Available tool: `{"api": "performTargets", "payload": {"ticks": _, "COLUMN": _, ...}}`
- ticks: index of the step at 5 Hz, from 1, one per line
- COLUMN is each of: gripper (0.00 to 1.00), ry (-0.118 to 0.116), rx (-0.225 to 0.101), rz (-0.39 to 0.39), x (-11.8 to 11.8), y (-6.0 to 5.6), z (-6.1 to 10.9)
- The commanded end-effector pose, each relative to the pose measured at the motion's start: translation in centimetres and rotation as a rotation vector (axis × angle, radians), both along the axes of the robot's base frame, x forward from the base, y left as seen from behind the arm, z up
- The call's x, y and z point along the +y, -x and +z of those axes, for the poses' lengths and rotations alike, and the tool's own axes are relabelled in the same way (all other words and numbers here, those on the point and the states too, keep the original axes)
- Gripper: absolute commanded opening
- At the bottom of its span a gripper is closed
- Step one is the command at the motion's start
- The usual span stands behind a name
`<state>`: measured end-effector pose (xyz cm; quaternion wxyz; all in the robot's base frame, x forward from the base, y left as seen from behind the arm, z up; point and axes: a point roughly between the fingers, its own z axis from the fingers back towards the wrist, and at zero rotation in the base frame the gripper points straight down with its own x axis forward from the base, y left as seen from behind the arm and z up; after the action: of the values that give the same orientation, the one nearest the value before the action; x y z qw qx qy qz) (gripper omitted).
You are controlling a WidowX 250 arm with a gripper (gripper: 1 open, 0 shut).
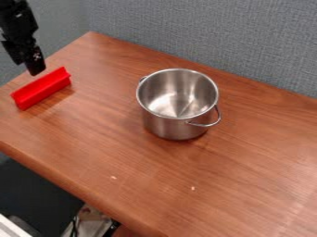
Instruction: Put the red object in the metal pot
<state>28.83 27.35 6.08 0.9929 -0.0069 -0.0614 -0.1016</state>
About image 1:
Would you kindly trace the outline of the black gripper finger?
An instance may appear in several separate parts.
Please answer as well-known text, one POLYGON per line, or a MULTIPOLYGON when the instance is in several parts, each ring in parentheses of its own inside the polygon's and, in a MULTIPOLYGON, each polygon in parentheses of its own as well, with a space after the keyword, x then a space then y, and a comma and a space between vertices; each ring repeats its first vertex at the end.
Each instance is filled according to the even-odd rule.
POLYGON ((36 44, 25 44, 22 49, 25 68, 30 76, 36 76, 45 70, 45 62, 41 49, 36 44))
POLYGON ((2 41, 1 45, 4 46, 13 63, 16 65, 22 64, 24 63, 22 45, 12 41, 2 41))

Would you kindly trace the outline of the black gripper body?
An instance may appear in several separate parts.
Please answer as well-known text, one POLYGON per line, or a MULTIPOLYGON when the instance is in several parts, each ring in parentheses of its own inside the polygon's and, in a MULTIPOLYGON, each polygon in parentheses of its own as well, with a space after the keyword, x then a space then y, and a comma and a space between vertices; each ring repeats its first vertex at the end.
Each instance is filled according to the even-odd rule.
POLYGON ((30 6, 25 0, 0 0, 0 30, 8 41, 24 44, 38 29, 30 6))

